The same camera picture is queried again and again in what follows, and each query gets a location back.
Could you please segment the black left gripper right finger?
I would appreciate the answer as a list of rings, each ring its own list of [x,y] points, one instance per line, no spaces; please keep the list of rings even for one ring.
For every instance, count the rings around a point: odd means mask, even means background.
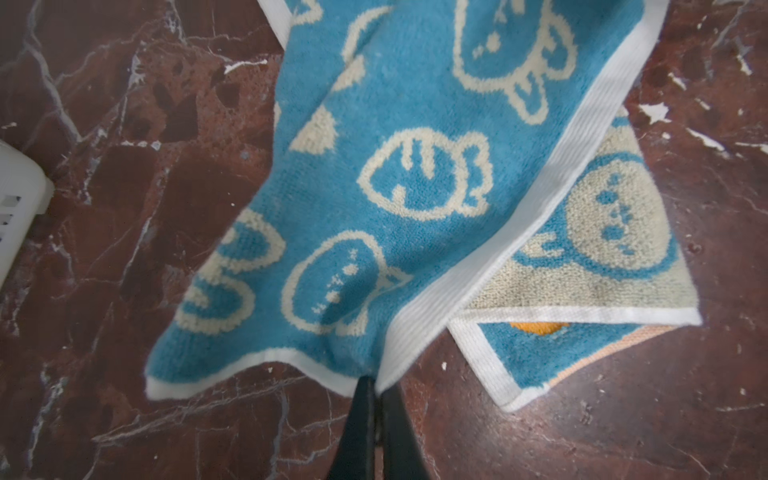
[[[398,385],[381,394],[379,414],[383,478],[428,480],[429,473]]]

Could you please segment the blue bunny pattern towel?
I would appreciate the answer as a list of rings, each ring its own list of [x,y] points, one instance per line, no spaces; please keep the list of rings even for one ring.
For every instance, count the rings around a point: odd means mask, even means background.
[[[664,1],[265,1],[273,165],[146,366],[152,400],[290,364],[351,395],[449,331],[514,411],[702,322],[624,102]]]

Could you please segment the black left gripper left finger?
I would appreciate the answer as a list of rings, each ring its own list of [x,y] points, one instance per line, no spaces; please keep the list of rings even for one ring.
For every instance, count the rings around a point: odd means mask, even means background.
[[[373,480],[377,398],[374,379],[359,379],[327,480]]]

